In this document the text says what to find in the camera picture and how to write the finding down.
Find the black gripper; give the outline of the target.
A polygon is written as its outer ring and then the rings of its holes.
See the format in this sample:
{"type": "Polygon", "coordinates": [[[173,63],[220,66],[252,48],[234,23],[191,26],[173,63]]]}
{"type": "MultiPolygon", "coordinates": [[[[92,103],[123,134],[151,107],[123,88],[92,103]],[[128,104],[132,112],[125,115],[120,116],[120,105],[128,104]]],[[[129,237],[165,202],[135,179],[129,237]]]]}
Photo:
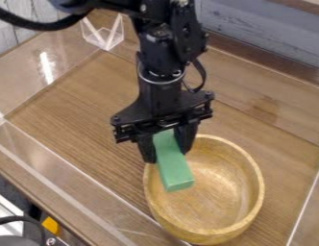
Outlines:
{"type": "Polygon", "coordinates": [[[140,94],[137,100],[112,117],[116,142],[139,141],[147,163],[157,162],[155,134],[175,127],[183,154],[193,146],[199,122],[212,117],[212,91],[203,86],[184,88],[185,71],[177,76],[155,76],[141,63],[137,67],[140,94]]]}

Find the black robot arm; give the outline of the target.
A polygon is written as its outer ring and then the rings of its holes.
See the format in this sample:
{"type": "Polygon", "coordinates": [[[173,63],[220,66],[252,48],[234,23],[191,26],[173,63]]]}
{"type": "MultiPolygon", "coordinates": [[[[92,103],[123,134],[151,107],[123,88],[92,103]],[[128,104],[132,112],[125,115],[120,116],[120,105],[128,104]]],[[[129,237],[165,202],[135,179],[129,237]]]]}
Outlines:
{"type": "Polygon", "coordinates": [[[208,76],[200,56],[208,49],[208,33],[199,22],[195,0],[49,0],[70,14],[107,9],[129,16],[140,40],[135,102],[112,117],[117,142],[139,144],[145,162],[159,160],[155,136],[175,132],[177,149],[191,151],[199,126],[212,117],[215,94],[185,81],[187,67],[208,76]]]}

